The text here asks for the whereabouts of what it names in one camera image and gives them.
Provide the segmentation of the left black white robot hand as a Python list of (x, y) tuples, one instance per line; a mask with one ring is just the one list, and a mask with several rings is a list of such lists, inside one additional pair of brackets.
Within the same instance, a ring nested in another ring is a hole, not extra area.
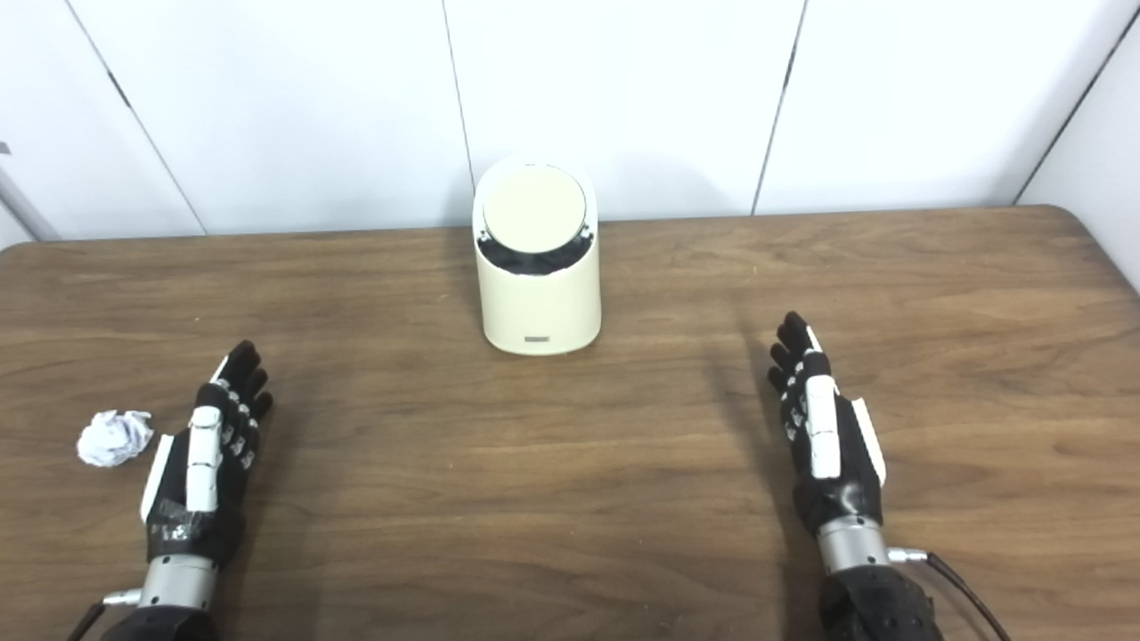
[(142, 492), (147, 560), (199, 555), (223, 568), (245, 539), (249, 477), (272, 393), (256, 344), (243, 340), (199, 386), (187, 427), (160, 438)]

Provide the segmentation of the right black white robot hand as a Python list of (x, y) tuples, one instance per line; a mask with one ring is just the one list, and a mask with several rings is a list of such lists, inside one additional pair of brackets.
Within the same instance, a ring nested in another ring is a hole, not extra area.
[(866, 401), (842, 396), (823, 346), (799, 313), (785, 313), (767, 372), (793, 455), (793, 508), (803, 527), (850, 518), (883, 524), (886, 459)]

